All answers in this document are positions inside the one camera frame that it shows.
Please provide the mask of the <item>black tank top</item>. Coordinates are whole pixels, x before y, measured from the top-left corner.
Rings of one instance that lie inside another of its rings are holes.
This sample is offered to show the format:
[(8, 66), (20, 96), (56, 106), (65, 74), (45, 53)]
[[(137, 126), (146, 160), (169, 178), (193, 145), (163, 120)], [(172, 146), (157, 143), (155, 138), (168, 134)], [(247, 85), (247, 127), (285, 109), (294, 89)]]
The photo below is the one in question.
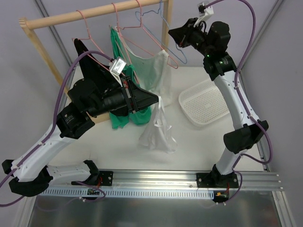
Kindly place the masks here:
[[(79, 56), (83, 52), (88, 51), (87, 47), (80, 39), (76, 38), (73, 42)], [(105, 93), (106, 91), (109, 92), (120, 87), (118, 82), (107, 70), (109, 69), (109, 66), (104, 64), (100, 65), (95, 60), (96, 59), (91, 54), (86, 55), (80, 60), (79, 64), (83, 77), (85, 79), (91, 79), (101, 93)], [(111, 111), (111, 113), (116, 116), (128, 116), (129, 113), (126, 113), (126, 110), (126, 108), (123, 108), (122, 110)]]

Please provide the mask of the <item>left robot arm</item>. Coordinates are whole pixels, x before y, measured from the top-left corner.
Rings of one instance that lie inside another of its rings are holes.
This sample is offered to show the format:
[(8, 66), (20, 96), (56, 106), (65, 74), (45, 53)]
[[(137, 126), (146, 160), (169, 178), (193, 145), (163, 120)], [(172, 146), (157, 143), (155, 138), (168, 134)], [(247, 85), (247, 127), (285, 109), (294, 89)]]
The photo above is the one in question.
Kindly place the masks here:
[(92, 160), (71, 166), (50, 166), (49, 162), (95, 125), (92, 117), (112, 111), (126, 116), (159, 102), (156, 94), (138, 87), (129, 77), (121, 81), (104, 92), (91, 79), (80, 79), (74, 84), (68, 92), (71, 102), (61, 112), (55, 112), (55, 122), (42, 140), (19, 159), (2, 163), (4, 172), (13, 177), (9, 182), (12, 193), (33, 197), (52, 184), (97, 184), (99, 170)]

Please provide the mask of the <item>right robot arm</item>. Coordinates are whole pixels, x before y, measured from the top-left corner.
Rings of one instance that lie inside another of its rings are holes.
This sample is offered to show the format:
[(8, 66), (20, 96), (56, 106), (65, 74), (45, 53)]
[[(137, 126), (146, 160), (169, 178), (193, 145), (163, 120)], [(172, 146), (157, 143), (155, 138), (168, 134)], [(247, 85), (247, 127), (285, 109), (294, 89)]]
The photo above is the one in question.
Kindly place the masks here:
[(202, 28), (206, 23), (195, 26), (197, 20), (190, 18), (183, 26), (169, 30), (168, 34), (179, 47), (192, 46), (204, 56), (204, 69), (226, 102), (234, 130), (223, 136), (225, 149), (220, 160), (207, 175), (196, 174), (196, 183), (199, 188), (238, 188), (234, 168), (240, 158), (260, 141), (269, 125), (259, 119), (242, 94), (236, 65), (226, 51), (231, 38), (228, 24), (216, 21), (209, 31), (204, 31)]

